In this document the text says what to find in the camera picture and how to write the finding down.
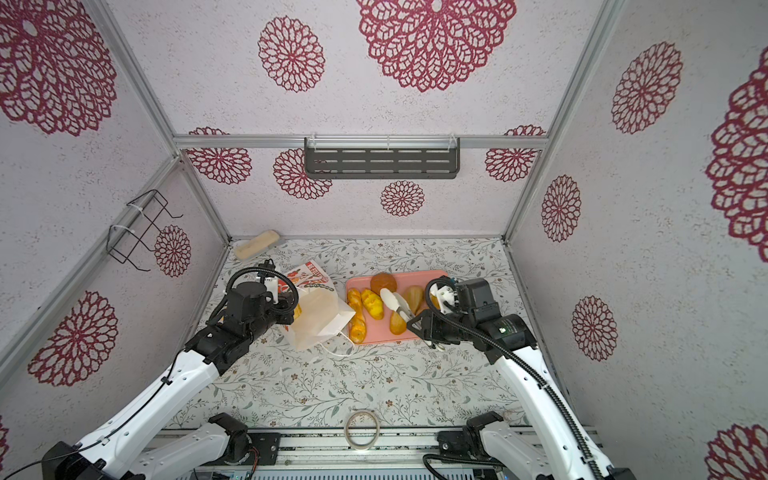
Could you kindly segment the oval fake bread loaf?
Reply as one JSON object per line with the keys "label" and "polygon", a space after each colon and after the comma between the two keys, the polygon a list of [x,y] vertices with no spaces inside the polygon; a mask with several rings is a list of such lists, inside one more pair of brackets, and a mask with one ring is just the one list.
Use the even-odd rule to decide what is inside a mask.
{"label": "oval fake bread loaf", "polygon": [[408,311],[405,315],[402,315],[404,311],[403,307],[397,307],[392,310],[389,328],[390,332],[395,335],[401,335],[407,330],[407,322],[415,318],[419,313],[419,309],[424,302],[424,289],[420,286],[410,286],[404,290],[401,297],[408,307]]}

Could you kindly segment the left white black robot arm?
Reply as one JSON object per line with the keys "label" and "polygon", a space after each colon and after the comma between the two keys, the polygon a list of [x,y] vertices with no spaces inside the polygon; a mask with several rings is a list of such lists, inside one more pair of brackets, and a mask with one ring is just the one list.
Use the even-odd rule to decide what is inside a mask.
{"label": "left white black robot arm", "polygon": [[299,291],[278,280],[228,287],[216,313],[174,356],[171,365],[101,427],[74,445],[58,442],[41,461],[45,479],[174,479],[212,461],[240,464],[254,453],[244,423],[216,414],[192,433],[146,447],[205,387],[223,375],[275,324],[290,325]]}

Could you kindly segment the short twisted fake bread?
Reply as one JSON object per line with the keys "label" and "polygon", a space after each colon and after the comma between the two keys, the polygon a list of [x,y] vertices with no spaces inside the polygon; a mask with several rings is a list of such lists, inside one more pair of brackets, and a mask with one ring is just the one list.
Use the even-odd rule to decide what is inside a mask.
{"label": "short twisted fake bread", "polygon": [[371,289],[364,289],[361,293],[361,299],[365,310],[373,319],[383,319],[384,303],[377,293]]}

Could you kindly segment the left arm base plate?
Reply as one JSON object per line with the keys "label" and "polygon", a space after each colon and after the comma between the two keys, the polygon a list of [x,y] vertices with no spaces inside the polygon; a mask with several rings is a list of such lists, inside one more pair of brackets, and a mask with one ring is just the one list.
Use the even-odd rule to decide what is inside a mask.
{"label": "left arm base plate", "polygon": [[237,436],[219,458],[202,467],[252,467],[276,464],[281,435],[274,432],[249,432]]}

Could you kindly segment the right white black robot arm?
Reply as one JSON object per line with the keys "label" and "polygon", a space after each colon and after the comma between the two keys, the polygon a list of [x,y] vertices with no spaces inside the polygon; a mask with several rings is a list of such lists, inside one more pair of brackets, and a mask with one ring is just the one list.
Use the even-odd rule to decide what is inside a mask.
{"label": "right white black robot arm", "polygon": [[430,348],[472,343],[511,385],[536,434],[528,439],[496,412],[473,417],[461,432],[439,433],[439,453],[423,456],[435,478],[442,476],[436,461],[493,468],[510,479],[633,478],[587,433],[549,373],[533,333],[520,316],[502,314],[486,280],[429,281],[421,313],[398,293],[381,289],[380,294]]}

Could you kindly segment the white paper gift bag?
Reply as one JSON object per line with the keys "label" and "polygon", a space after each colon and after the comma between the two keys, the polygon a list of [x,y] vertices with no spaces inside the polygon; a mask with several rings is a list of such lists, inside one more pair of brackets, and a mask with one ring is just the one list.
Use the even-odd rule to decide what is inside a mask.
{"label": "white paper gift bag", "polygon": [[355,311],[339,296],[330,276],[314,260],[286,276],[299,292],[294,321],[279,331],[296,351],[306,351],[340,334]]}

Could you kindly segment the brown round fake bun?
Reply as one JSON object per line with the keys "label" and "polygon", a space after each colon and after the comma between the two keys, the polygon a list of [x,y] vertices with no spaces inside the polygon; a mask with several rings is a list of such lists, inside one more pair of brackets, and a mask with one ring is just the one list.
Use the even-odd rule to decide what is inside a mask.
{"label": "brown round fake bun", "polygon": [[398,289],[397,280],[390,273],[380,272],[371,277],[370,289],[377,295],[380,295],[383,289],[390,292],[396,292]]}

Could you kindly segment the long fake bread piece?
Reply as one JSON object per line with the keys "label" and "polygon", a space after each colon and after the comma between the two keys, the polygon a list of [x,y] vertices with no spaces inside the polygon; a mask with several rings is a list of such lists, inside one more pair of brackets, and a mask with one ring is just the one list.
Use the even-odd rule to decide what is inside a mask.
{"label": "long fake bread piece", "polygon": [[361,293],[351,288],[347,291],[347,304],[354,310],[354,315],[348,324],[348,336],[354,344],[365,341],[367,328]]}

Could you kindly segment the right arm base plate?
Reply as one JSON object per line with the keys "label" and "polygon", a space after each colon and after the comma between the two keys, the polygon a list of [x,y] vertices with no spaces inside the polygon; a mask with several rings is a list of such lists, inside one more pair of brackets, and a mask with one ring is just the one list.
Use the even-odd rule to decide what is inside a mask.
{"label": "right arm base plate", "polygon": [[478,430],[471,428],[463,428],[461,431],[443,430],[437,433],[436,439],[442,457],[501,463],[498,458],[486,451]]}

